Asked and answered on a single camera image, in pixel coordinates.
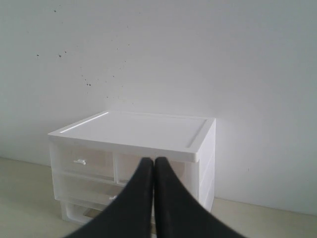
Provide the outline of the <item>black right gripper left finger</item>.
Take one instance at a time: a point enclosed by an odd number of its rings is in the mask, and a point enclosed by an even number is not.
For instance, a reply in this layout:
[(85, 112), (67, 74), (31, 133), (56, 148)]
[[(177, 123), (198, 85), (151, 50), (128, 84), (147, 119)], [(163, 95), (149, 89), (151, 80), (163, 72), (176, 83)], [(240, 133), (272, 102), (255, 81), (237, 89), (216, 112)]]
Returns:
[(68, 238), (150, 238), (154, 163), (142, 158), (132, 178), (97, 217)]

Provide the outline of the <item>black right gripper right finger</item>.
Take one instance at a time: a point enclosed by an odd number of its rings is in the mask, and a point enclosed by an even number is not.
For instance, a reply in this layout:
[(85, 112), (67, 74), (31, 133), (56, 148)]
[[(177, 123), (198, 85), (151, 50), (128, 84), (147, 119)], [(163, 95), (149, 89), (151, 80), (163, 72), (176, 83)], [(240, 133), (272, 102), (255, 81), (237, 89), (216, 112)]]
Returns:
[(183, 186), (165, 157), (154, 166), (154, 208), (158, 238), (238, 238)]

